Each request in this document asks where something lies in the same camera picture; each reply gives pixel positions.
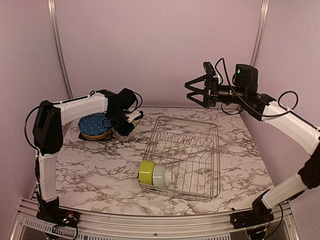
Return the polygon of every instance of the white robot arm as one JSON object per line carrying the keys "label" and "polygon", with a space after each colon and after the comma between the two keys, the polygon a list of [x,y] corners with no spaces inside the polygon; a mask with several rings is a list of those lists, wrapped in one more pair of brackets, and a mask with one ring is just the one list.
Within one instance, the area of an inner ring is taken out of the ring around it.
{"label": "white robot arm", "polygon": [[[128,109],[134,102],[136,102],[135,109],[129,111]],[[35,146],[32,144],[31,146],[36,149],[35,175],[39,188],[37,218],[75,227],[79,213],[75,211],[70,213],[60,209],[56,191],[56,162],[58,152],[63,145],[62,126],[91,114],[106,113],[118,134],[128,136],[135,128],[132,121],[142,118],[143,112],[137,110],[136,94],[127,88],[118,94],[108,90],[99,90],[87,96],[61,102],[43,101],[35,109],[39,110],[32,131]]]}
{"label": "white robot arm", "polygon": [[[228,85],[221,84],[221,74],[217,70],[217,64],[221,60]],[[187,94],[188,99],[205,108],[215,106],[217,103],[239,104],[241,111],[247,111],[258,121],[263,121],[279,129],[301,145],[310,155],[310,159],[296,174],[259,196],[252,203],[252,210],[235,212],[230,216],[230,221],[235,229],[264,224],[266,220],[274,220],[271,208],[298,197],[306,189],[316,188],[320,185],[319,127],[312,125],[293,112],[298,103],[298,95],[295,92],[283,93],[278,101],[267,94],[257,93],[258,70],[253,66],[237,64],[232,78],[232,86],[225,60],[221,58],[217,64],[213,67],[210,62],[204,62],[206,74],[185,83],[185,87],[192,91]],[[192,86],[199,82],[204,82],[204,89]],[[292,109],[287,109],[280,104],[281,97],[287,93],[294,93],[297,97],[297,102]],[[202,95],[203,100],[194,98],[197,95]]]}
{"label": "white robot arm", "polygon": [[[278,115],[285,112],[286,110],[280,107],[276,101],[272,101],[268,106],[265,107],[263,114]],[[320,132],[318,131],[318,128],[312,127],[292,113],[272,118],[262,117],[262,121],[274,126],[295,140],[310,156],[313,156],[319,146]],[[263,204],[268,209],[271,209],[278,204],[292,198],[293,196],[311,187],[310,183],[306,181],[309,182],[310,180],[302,179],[302,176],[299,173],[296,173],[286,181],[268,191],[262,197]]]}

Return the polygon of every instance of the lavender wall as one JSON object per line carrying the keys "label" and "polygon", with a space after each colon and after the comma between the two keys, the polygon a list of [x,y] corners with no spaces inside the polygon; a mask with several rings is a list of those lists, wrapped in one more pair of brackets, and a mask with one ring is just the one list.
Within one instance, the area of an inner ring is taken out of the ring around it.
{"label": "lavender wall", "polygon": [[[286,90],[299,94],[296,113],[320,125],[320,2],[270,2],[262,50],[257,63],[259,92],[278,97]],[[243,115],[275,185],[298,171],[309,156],[277,129]],[[303,240],[320,236],[320,189],[307,190],[291,202]]]}
{"label": "lavender wall", "polygon": [[257,0],[57,0],[63,53],[75,96],[134,89],[144,105],[187,106],[184,83],[204,61],[249,63]]}
{"label": "lavender wall", "polygon": [[0,22],[0,239],[6,240],[22,197],[30,197],[36,183],[25,117],[40,101],[67,95],[47,2],[0,1]]}

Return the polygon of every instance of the cable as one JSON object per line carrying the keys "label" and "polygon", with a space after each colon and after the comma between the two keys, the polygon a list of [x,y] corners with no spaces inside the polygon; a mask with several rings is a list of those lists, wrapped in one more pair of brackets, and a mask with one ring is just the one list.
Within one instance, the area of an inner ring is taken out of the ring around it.
{"label": "cable", "polygon": [[73,238],[72,240],[76,240],[77,237],[78,237],[79,230],[78,230],[78,227],[77,227],[77,226],[75,227],[75,231],[76,231],[76,233],[75,233],[75,236],[74,236],[74,238]]}
{"label": "cable", "polygon": [[69,103],[69,102],[73,102],[73,101],[76,101],[76,100],[80,100],[80,99],[86,99],[86,98],[89,98],[89,97],[92,97],[93,94],[95,94],[96,91],[95,90],[92,90],[89,95],[87,96],[81,96],[81,97],[77,97],[77,98],[72,98],[72,99],[68,99],[68,100],[64,100],[62,102],[56,102],[54,103],[55,104],[65,104],[65,103]]}
{"label": "cable", "polygon": [[280,97],[278,98],[278,105],[282,108],[282,109],[284,109],[284,110],[288,110],[287,108],[285,108],[284,106],[282,106],[282,104],[280,103],[280,100],[281,100],[281,98],[284,96],[284,95],[286,95],[286,94],[294,94],[295,95],[295,97],[296,97],[296,101],[295,101],[295,105],[293,106],[293,108],[292,109],[295,109],[296,108],[296,106],[298,105],[298,101],[299,101],[299,97],[298,97],[298,94],[295,92],[295,91],[285,91],[284,93],[282,93],[281,95],[280,95]]}
{"label": "cable", "polygon": [[231,88],[231,90],[234,92],[234,94],[241,100],[241,102],[243,102],[247,107],[249,107],[252,111],[254,111],[256,114],[258,114],[259,116],[261,117],[264,117],[264,118],[277,118],[277,117],[281,117],[281,116],[284,116],[284,115],[287,115],[289,113],[292,113],[291,110],[289,111],[286,111],[284,113],[281,113],[281,114],[275,114],[275,115],[264,115],[264,114],[261,114],[260,112],[256,111],[253,107],[251,107],[245,100],[242,99],[242,97],[239,96],[239,94],[236,92],[236,90],[232,87],[231,83],[230,83],[230,80],[229,80],[229,76],[228,76],[228,71],[227,71],[227,67],[226,67],[226,62],[225,62],[225,59],[222,57],[222,62],[223,62],[223,68],[224,68],[224,73],[225,73],[225,76],[226,76],[226,80],[228,82],[228,85],[229,87]]}
{"label": "cable", "polygon": [[280,228],[280,226],[282,224],[282,220],[284,219],[284,210],[283,210],[283,208],[282,208],[282,206],[280,204],[279,204],[279,207],[281,209],[281,219],[280,219],[279,225],[275,228],[275,230],[269,236],[266,236],[264,238],[264,240],[270,238],[278,230],[278,228]]}
{"label": "cable", "polygon": [[240,110],[240,111],[238,111],[238,112],[236,112],[236,113],[229,113],[229,112],[227,112],[226,110],[224,110],[223,104],[226,104],[226,103],[225,103],[225,102],[221,103],[221,110],[222,110],[222,112],[224,112],[225,114],[230,115],[230,116],[240,114],[240,113],[242,113],[243,110],[244,110],[244,109],[240,106],[240,107],[241,107],[241,110]]}
{"label": "cable", "polygon": [[28,134],[27,134],[27,123],[28,123],[28,120],[29,120],[30,115],[31,115],[35,110],[37,110],[37,109],[39,109],[39,108],[41,108],[41,107],[44,107],[44,106],[39,105],[39,106],[36,106],[34,109],[32,109],[32,110],[29,112],[29,114],[26,116],[25,121],[24,121],[24,137],[25,137],[26,141],[28,142],[28,144],[29,144],[33,149],[37,149],[37,147],[34,146],[34,145],[30,142],[30,140],[29,140],[29,138],[28,138]]}
{"label": "cable", "polygon": [[[297,118],[299,118],[301,121],[305,122],[306,124],[308,124],[310,127],[312,127],[313,129],[317,130],[318,132],[320,132],[320,129],[318,129],[315,125],[313,125],[312,123],[310,123],[309,121],[305,120],[303,117],[299,116],[298,114],[296,114],[295,112],[293,112],[292,110],[294,110],[296,108],[296,106],[298,105],[298,102],[299,102],[299,97],[298,97],[298,94],[295,92],[295,91],[286,91],[284,93],[282,93],[280,95],[280,97],[278,98],[277,100],[277,103],[278,105],[283,108],[284,110],[286,110],[286,112],[284,113],[281,113],[281,114],[276,114],[276,115],[264,115],[264,114],[261,114],[260,112],[257,112],[254,108],[252,108],[248,103],[246,103],[245,100],[243,100],[239,95],[238,93],[235,91],[235,89],[231,86],[231,83],[230,83],[230,80],[229,80],[229,76],[228,76],[228,72],[227,72],[227,67],[226,67],[226,62],[225,62],[225,59],[222,57],[221,59],[219,59],[219,61],[223,61],[223,68],[224,68],[224,72],[225,72],[225,75],[226,75],[226,80],[228,82],[228,85],[229,87],[231,88],[231,90],[234,92],[234,94],[245,104],[247,105],[252,111],[254,111],[256,114],[258,114],[259,116],[261,117],[265,117],[265,118],[276,118],[276,117],[281,117],[281,116],[284,116],[284,115],[287,115],[287,114],[293,114],[295,115]],[[291,108],[291,110],[288,111],[287,108],[285,108],[281,103],[280,103],[280,100],[281,98],[286,95],[286,94],[289,94],[289,93],[293,93],[295,96],[296,96],[296,101],[295,101],[295,104],[293,106],[293,108]]]}
{"label": "cable", "polygon": [[233,74],[233,76],[232,76],[232,84],[235,86],[236,84],[235,84],[235,74]]}
{"label": "cable", "polygon": [[139,97],[140,97],[140,99],[141,99],[141,102],[140,102],[140,104],[138,105],[138,99],[136,99],[135,100],[135,108],[133,109],[133,110],[131,110],[131,111],[124,111],[126,114],[132,114],[135,110],[137,110],[138,108],[140,108],[141,107],[141,105],[142,105],[142,103],[143,103],[143,101],[144,101],[144,99],[142,98],[142,96],[139,94],[139,93],[137,93],[137,92],[135,92],[135,91],[133,91],[133,93],[135,94],[135,95],[138,95]]}
{"label": "cable", "polygon": [[217,73],[220,75],[220,78],[221,78],[221,83],[220,83],[220,85],[224,83],[224,78],[222,77],[221,73],[219,72],[217,66],[218,66],[218,64],[221,62],[222,59],[223,59],[223,57],[220,58],[220,59],[215,63],[215,65],[214,65]]}
{"label": "cable", "polygon": [[137,109],[138,109],[138,108],[141,107],[142,103],[144,102],[144,99],[142,98],[142,96],[141,96],[139,93],[137,93],[137,92],[135,92],[135,91],[134,91],[133,93],[136,94],[136,95],[138,95],[138,96],[140,97],[140,99],[141,99],[141,102],[140,102],[139,106],[137,107]]}

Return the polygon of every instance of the marble countertop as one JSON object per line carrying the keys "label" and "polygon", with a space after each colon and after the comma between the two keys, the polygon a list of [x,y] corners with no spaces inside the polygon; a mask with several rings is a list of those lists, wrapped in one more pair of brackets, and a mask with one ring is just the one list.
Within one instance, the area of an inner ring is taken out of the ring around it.
{"label": "marble countertop", "polygon": [[[250,208],[272,181],[248,129],[239,115],[211,108],[144,107],[144,118],[132,140],[106,142],[78,138],[73,122],[58,154],[56,188],[60,205],[92,212],[179,216]],[[208,202],[169,198],[143,192],[137,181],[152,128],[158,116],[215,123],[220,148],[221,192]]]}

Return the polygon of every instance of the metal rack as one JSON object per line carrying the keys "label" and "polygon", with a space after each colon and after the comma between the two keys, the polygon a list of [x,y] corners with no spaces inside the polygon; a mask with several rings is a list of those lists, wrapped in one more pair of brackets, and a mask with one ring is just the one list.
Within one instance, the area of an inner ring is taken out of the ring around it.
{"label": "metal rack", "polygon": [[209,201],[220,193],[218,128],[214,123],[159,116],[143,159],[165,164],[175,173],[169,188],[139,183],[148,193]]}

